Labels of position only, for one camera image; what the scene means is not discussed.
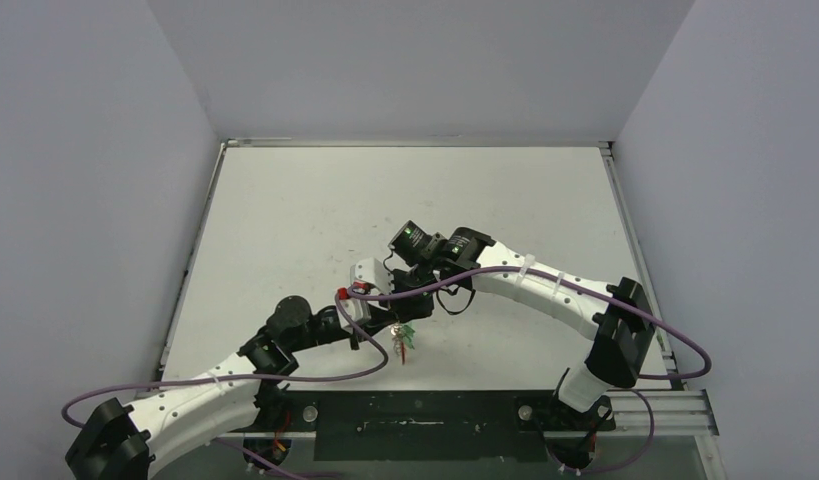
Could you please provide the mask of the metal keyring with red handle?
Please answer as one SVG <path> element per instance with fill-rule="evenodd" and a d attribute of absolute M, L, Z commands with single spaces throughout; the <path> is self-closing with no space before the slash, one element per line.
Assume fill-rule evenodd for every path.
<path fill-rule="evenodd" d="M 415 330 L 410 323 L 395 323 L 390 327 L 393 350 L 402 365 L 406 364 L 409 350 L 414 349 Z"/>

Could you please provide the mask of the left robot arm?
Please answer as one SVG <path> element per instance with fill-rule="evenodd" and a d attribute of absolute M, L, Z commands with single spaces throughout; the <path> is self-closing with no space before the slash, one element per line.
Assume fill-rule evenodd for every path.
<path fill-rule="evenodd" d="M 111 398 L 98 405 L 66 464 L 77 479 L 151 479 L 220 435 L 251 425 L 271 430 L 283 417 L 278 385 L 297 369 L 296 352 L 368 340 L 397 319 L 349 297 L 319 311 L 301 296 L 286 297 L 253 337 L 200 375 L 127 404 Z"/>

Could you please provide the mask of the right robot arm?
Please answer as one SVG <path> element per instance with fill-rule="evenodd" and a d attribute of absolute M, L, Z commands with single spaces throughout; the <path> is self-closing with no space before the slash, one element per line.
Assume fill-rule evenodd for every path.
<path fill-rule="evenodd" d="M 578 427 L 607 390 L 636 385 L 655 335 L 646 319 L 652 309 L 639 282 L 570 276 L 467 227 L 443 237 L 408 221 L 388 247 L 407 266 L 395 275 L 398 292 L 454 278 L 459 287 L 508 298 L 590 341 L 585 359 L 566 371 L 550 402 L 560 427 Z"/>

